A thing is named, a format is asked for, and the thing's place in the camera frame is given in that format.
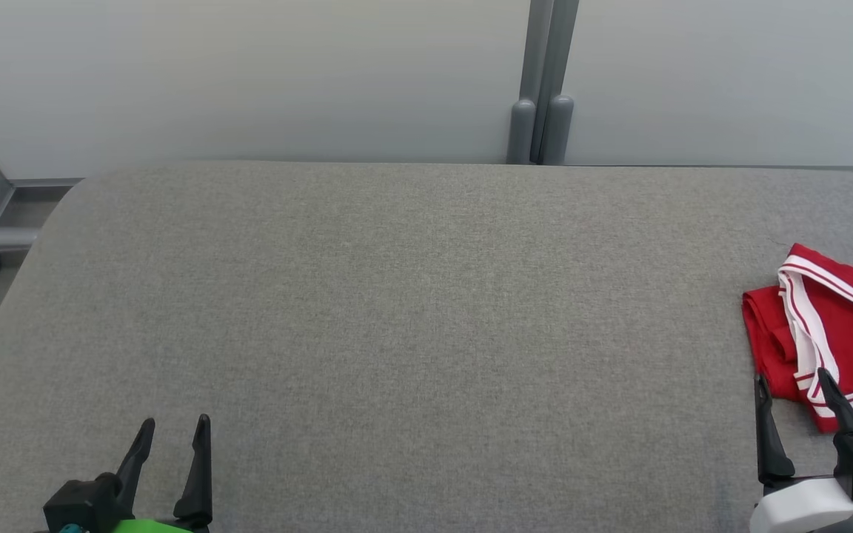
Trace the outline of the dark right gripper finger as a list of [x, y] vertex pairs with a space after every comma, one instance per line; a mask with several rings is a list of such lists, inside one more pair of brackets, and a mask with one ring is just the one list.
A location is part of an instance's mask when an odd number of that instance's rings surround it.
[[838, 423], [837, 433], [853, 436], [853, 407], [849, 399], [840, 391], [837, 381], [826, 368], [817, 370], [817, 381], [825, 398], [827, 409]]
[[786, 455], [772, 416], [772, 396], [765, 375], [755, 377], [756, 473], [763, 488], [788, 488], [795, 465]]

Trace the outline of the red shorts white trim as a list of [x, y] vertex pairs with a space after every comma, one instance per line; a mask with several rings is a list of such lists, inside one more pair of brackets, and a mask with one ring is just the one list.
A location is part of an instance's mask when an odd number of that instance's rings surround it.
[[782, 290], [768, 286], [745, 292], [742, 317], [756, 372], [765, 377], [773, 398], [805, 402], [799, 389], [797, 347], [784, 308]]

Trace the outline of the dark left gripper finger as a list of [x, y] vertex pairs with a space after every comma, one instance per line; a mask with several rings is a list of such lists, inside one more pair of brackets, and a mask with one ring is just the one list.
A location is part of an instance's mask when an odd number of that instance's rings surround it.
[[121, 465], [116, 470], [116, 476], [121, 481], [121, 489], [116, 495], [116, 506], [121, 512], [121, 519], [135, 519], [133, 516], [133, 500], [140, 479], [142, 466], [149, 458], [153, 435], [155, 434], [155, 419], [147, 418], [140, 425], [132, 445], [126, 452]]
[[207, 529], [213, 521], [211, 480], [211, 421], [200, 415], [192, 441], [193, 459], [185, 488], [173, 509], [177, 529]]

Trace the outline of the red shirt white sleeves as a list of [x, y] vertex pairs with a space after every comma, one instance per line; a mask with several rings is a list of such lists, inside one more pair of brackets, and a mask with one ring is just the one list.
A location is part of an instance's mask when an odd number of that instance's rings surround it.
[[833, 432], [838, 423], [820, 388], [820, 371], [853, 408], [853, 266], [794, 245], [777, 275], [795, 341], [797, 392], [819, 430]]

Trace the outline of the grey partition post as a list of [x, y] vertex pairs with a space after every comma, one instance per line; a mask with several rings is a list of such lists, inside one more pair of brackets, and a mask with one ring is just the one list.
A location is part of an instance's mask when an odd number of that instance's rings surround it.
[[512, 105], [506, 162], [564, 164], [575, 102], [563, 92], [580, 0], [531, 0], [519, 99]]

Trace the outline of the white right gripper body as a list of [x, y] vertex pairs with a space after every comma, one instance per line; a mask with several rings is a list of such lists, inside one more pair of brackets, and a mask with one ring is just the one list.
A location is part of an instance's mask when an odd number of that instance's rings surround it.
[[853, 500], [835, 479], [809, 479], [762, 496], [749, 533], [812, 533], [850, 518]]

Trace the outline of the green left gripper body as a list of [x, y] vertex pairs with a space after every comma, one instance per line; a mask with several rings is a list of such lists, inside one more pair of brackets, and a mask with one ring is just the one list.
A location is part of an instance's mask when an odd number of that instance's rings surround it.
[[116, 524], [111, 533], [194, 533], [194, 529], [176, 520], [131, 519]]

